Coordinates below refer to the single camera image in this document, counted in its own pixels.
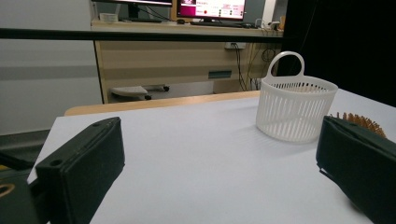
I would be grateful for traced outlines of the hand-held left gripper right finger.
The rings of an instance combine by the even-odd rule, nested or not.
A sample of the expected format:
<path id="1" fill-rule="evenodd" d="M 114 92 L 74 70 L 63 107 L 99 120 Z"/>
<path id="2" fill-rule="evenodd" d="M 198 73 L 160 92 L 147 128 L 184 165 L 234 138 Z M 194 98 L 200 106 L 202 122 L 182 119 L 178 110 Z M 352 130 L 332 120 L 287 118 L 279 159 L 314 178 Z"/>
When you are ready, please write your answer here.
<path id="1" fill-rule="evenodd" d="M 396 224 L 396 143 L 326 116 L 316 160 L 319 170 L 374 224 Z"/>

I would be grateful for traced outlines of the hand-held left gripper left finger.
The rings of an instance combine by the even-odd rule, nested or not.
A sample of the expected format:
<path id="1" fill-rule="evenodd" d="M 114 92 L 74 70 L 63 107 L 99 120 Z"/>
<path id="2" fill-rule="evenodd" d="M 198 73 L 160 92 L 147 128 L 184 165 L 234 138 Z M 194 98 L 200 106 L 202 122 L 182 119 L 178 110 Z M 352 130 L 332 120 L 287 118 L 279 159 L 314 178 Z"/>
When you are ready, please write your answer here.
<path id="1" fill-rule="evenodd" d="M 89 224 L 125 165 L 121 119 L 97 121 L 36 167 L 51 224 Z"/>

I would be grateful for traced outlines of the brown wooden hairbrush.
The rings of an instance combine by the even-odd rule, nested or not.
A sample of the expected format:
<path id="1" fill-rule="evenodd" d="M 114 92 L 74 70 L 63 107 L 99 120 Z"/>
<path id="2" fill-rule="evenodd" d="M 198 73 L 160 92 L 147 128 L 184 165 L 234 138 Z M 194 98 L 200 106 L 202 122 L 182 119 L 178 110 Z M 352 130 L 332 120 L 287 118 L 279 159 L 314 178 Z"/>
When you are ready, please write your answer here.
<path id="1" fill-rule="evenodd" d="M 365 129 L 366 131 L 370 131 L 381 137 L 387 138 L 384 130 L 377 122 L 362 115 L 347 113 L 347 112 L 343 112 L 343 113 L 337 112 L 335 115 L 330 114 L 329 118 L 346 120 L 349 123 L 353 123 Z"/>

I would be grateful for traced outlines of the white slotted plastic basket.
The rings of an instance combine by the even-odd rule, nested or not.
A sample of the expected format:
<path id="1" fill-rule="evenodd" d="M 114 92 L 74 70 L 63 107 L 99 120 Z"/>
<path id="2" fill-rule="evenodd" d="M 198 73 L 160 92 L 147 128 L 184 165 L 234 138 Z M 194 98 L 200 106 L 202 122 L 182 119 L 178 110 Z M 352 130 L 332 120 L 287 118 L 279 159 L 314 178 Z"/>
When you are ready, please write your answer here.
<path id="1" fill-rule="evenodd" d="M 301 69 L 295 76 L 275 77 L 272 69 L 283 57 L 294 56 Z M 256 126 L 278 140 L 308 143 L 316 140 L 338 87 L 330 81 L 306 76 L 304 58 L 297 52 L 282 51 L 271 61 L 261 80 Z"/>

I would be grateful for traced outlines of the office chair base with casters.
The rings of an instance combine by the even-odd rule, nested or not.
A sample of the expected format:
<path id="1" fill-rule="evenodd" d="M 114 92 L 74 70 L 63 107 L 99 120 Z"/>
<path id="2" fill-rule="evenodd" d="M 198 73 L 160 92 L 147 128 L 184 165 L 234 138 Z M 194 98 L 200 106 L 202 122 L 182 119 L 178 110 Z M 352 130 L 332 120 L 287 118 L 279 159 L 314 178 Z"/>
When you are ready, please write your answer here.
<path id="1" fill-rule="evenodd" d="M 130 86 L 130 87 L 114 87 L 109 89 L 113 95 L 122 97 L 143 97 L 145 100 L 151 100 L 149 91 L 169 91 L 167 85 L 150 85 L 150 86 Z"/>

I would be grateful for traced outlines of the black curtain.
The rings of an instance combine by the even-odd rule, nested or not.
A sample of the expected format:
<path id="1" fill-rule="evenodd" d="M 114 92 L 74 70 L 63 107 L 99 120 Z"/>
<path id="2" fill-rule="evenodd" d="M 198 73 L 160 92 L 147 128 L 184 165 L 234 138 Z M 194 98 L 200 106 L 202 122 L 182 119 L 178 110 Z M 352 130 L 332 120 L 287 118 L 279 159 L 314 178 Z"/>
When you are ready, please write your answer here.
<path id="1" fill-rule="evenodd" d="M 282 49 L 309 76 L 396 107 L 396 0 L 288 0 Z"/>

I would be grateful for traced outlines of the light wooden desk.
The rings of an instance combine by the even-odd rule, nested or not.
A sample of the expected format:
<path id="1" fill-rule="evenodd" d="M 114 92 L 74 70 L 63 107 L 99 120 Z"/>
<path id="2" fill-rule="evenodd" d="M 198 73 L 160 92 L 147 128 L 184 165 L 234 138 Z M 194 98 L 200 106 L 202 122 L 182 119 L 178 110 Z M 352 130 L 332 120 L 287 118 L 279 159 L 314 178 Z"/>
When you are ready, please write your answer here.
<path id="1" fill-rule="evenodd" d="M 278 36 L 265 28 L 210 27 L 176 22 L 114 22 L 94 20 L 92 31 Z M 213 93 L 250 89 L 253 78 L 263 77 L 269 61 L 280 52 L 281 43 L 247 43 L 245 49 L 225 49 L 226 42 L 181 41 L 94 41 L 97 68 L 104 103 L 114 101 L 110 88 L 213 83 Z M 209 78 L 209 71 L 231 70 L 229 78 Z"/>

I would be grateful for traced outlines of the white container on desk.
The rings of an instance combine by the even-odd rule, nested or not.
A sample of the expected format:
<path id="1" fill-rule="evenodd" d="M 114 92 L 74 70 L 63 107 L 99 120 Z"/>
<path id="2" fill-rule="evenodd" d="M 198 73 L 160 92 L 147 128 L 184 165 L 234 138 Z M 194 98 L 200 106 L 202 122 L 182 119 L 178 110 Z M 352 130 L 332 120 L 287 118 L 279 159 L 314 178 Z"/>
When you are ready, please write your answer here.
<path id="1" fill-rule="evenodd" d="M 100 13 L 99 19 L 100 19 L 100 21 L 103 21 L 106 23 L 114 23 L 114 22 L 119 21 L 118 15 L 112 14 L 112 13 Z"/>

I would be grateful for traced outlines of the grey desk label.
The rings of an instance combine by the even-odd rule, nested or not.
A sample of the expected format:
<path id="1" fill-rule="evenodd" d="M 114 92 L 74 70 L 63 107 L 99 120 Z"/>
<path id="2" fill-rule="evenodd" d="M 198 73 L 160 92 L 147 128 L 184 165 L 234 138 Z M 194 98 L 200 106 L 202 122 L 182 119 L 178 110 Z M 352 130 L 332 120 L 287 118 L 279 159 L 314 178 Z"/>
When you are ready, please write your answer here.
<path id="1" fill-rule="evenodd" d="M 209 71 L 209 78 L 229 78 L 232 76 L 231 70 L 221 70 L 221 71 Z"/>

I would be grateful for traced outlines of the dark computer monitor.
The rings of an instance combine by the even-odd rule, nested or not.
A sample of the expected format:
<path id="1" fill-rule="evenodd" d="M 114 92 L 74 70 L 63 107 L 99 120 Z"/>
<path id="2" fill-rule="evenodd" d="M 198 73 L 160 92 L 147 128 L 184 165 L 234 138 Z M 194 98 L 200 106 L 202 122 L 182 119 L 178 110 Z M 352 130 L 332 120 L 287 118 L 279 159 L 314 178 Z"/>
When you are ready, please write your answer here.
<path id="1" fill-rule="evenodd" d="M 169 21 L 169 15 L 156 8 L 170 10 L 173 0 L 90 0 L 98 13 L 114 13 L 120 21 Z"/>

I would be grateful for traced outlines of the black keyboard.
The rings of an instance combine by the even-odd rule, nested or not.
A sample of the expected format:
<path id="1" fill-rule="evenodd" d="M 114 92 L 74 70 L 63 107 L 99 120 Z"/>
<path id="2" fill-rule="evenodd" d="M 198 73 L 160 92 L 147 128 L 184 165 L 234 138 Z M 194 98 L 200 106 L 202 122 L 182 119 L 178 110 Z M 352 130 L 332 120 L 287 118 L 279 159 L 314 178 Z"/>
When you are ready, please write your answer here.
<path id="1" fill-rule="evenodd" d="M 243 28 L 241 24 L 221 23 L 213 21 L 191 21 L 190 25 L 211 26 L 211 27 L 229 27 L 229 28 Z"/>

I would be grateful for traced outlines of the computer monitor with pink screen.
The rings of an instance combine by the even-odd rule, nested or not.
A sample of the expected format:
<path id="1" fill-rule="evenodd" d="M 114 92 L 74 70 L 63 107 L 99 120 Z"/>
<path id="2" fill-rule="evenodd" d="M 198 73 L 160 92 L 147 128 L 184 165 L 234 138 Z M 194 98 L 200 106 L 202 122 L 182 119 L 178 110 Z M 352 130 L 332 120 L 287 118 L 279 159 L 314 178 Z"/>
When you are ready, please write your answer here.
<path id="1" fill-rule="evenodd" d="M 241 21 L 246 0 L 177 0 L 179 18 Z"/>

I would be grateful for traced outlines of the black horizontal frame bar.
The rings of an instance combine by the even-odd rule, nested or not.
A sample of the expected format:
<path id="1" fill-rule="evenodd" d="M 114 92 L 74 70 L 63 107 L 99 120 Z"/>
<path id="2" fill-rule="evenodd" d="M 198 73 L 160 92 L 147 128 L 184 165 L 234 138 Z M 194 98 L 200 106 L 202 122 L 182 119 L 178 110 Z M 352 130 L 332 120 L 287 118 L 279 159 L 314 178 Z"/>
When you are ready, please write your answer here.
<path id="1" fill-rule="evenodd" d="M 128 33 L 101 31 L 68 31 L 0 28 L 0 39 L 78 40 L 78 41 L 181 41 L 181 42 L 246 42 L 283 43 L 284 37 L 242 35 L 196 35 Z"/>

